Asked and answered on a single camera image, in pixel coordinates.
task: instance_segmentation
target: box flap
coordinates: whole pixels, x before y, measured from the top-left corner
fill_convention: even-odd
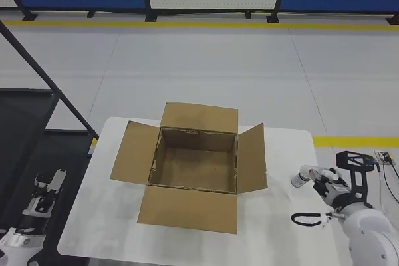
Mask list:
[[[237,233],[237,196],[147,186],[138,223]]]
[[[238,133],[238,110],[168,102],[161,119],[161,127]]]
[[[129,121],[111,179],[147,184],[160,128]]]
[[[263,123],[238,137],[237,193],[267,188]]]

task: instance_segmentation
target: metal rod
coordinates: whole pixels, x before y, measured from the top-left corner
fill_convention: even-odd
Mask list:
[[[0,20],[0,33],[6,38],[6,40],[15,48],[15,50],[25,59],[25,61],[34,69],[34,71],[44,80],[49,88],[56,93],[68,109],[80,120],[83,126],[96,138],[99,139],[99,135],[94,131],[92,126],[82,117],[80,112],[75,108],[70,100],[62,93],[58,86],[52,81],[52,79],[46,74],[41,66],[34,60],[34,58],[28,53],[22,44],[13,36],[10,30]]]

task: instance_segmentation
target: white robot part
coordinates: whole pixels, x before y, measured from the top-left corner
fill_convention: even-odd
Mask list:
[[[342,211],[348,216],[342,226],[354,266],[399,266],[398,232],[381,211],[361,206],[355,203]]]
[[[28,265],[28,261],[43,248],[45,235],[25,236],[15,231],[15,228],[11,228],[0,240],[0,250],[4,252],[4,256],[0,258],[0,266]]]

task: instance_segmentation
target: floor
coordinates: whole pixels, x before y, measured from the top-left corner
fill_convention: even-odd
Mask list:
[[[7,13],[2,17],[18,19]],[[286,16],[281,21],[327,23],[322,17]],[[353,22],[363,23],[355,17],[337,19]],[[386,22],[369,18],[367,23]],[[99,133],[110,116],[160,119],[166,102],[194,102],[238,108],[242,125],[264,122],[308,130],[314,136],[399,136],[399,31],[135,27],[11,27],[11,31]],[[1,35],[0,87],[47,87]],[[83,128],[63,104],[48,127]],[[333,166],[334,155],[341,150],[346,148],[317,148],[319,164]],[[350,150],[373,154],[375,148]],[[388,150],[399,171],[399,149]],[[399,207],[386,186],[380,201],[378,173],[368,176],[371,204],[383,208],[399,230]],[[392,170],[388,179],[399,197]],[[342,264],[351,265],[340,228],[334,234]]]

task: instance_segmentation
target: white wall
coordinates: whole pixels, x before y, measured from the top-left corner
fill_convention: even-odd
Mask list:
[[[16,7],[13,0],[0,0],[0,7]]]
[[[273,9],[276,0],[151,0],[161,9]]]

